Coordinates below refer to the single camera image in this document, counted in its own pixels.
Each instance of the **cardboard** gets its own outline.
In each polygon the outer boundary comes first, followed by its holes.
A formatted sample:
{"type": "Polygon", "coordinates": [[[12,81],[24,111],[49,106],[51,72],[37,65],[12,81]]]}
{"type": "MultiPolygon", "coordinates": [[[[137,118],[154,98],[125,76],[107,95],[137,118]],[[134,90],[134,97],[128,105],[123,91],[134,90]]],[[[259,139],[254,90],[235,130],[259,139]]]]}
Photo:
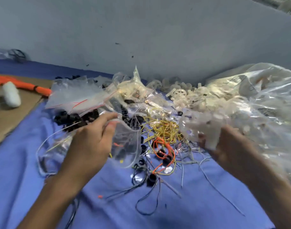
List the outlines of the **cardboard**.
{"type": "MultiPolygon", "coordinates": [[[[53,82],[52,80],[45,79],[35,79],[13,75],[6,76],[12,76],[20,81],[38,85],[43,88],[50,88],[53,82]]],[[[10,108],[4,103],[4,100],[0,98],[0,143],[42,100],[42,96],[37,92],[19,88],[19,94],[21,98],[21,106],[18,108],[10,108]]]]}

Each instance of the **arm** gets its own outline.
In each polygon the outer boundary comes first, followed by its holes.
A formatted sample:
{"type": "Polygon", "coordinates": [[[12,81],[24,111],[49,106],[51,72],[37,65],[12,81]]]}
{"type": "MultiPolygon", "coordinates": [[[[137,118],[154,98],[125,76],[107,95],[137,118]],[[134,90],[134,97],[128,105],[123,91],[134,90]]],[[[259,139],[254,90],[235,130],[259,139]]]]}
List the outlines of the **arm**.
{"type": "Polygon", "coordinates": [[[276,229],[291,229],[291,185],[273,171],[253,142],[226,125],[221,129],[217,150],[209,153],[223,169],[247,185],[276,229]]]}
{"type": "Polygon", "coordinates": [[[37,200],[17,229],[56,228],[75,196],[96,175],[111,151],[117,114],[104,114],[79,129],[59,172],[48,179],[37,200]]]}

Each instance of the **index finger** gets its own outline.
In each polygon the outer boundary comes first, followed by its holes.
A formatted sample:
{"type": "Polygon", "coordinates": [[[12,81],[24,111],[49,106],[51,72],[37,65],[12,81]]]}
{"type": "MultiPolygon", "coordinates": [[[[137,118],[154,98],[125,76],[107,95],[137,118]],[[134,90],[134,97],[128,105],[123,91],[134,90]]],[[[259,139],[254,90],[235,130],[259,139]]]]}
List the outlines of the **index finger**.
{"type": "Polygon", "coordinates": [[[107,121],[116,119],[117,117],[118,117],[117,112],[105,113],[103,115],[100,115],[99,118],[92,122],[90,125],[91,127],[93,126],[97,127],[97,130],[100,130],[102,132],[103,127],[106,125],[107,121]]]}

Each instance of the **blue cloth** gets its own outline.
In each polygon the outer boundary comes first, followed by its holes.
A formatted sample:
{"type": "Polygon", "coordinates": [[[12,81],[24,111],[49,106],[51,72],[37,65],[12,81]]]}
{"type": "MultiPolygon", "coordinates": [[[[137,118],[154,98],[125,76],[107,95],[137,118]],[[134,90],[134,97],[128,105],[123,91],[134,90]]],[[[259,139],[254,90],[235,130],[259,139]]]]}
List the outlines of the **blue cloth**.
{"type": "MultiPolygon", "coordinates": [[[[29,62],[14,64],[0,61],[0,73],[49,78],[84,75],[96,77],[100,73],[29,62]]],[[[44,179],[39,175],[35,152],[41,143],[59,130],[52,122],[52,111],[44,110],[41,103],[0,145],[0,229],[15,228],[26,215],[39,195],[44,179]]],[[[194,159],[202,160],[201,155],[194,159]]],[[[72,228],[273,228],[265,212],[247,187],[225,172],[213,160],[204,162],[202,168],[212,183],[244,214],[242,216],[206,181],[197,164],[177,168],[171,176],[163,177],[182,198],[161,184],[158,208],[151,216],[142,216],[135,210],[138,199],[149,190],[145,185],[112,201],[99,199],[117,190],[130,187],[132,169],[120,169],[108,161],[102,170],[84,187],[80,206],[72,228]]],[[[156,206],[159,187],[138,207],[151,212],[156,206]]],[[[70,214],[68,208],[58,228],[64,228],[70,214]]]]}

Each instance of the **gray wall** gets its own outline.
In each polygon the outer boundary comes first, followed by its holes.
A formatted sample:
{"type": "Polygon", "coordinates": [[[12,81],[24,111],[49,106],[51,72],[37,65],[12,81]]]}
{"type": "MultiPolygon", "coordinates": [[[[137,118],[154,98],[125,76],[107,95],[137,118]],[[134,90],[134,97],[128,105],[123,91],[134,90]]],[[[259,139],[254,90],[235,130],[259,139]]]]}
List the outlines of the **gray wall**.
{"type": "Polygon", "coordinates": [[[291,16],[251,0],[0,0],[0,47],[43,63],[129,75],[137,65],[143,78],[197,81],[246,63],[291,69],[291,16]]]}

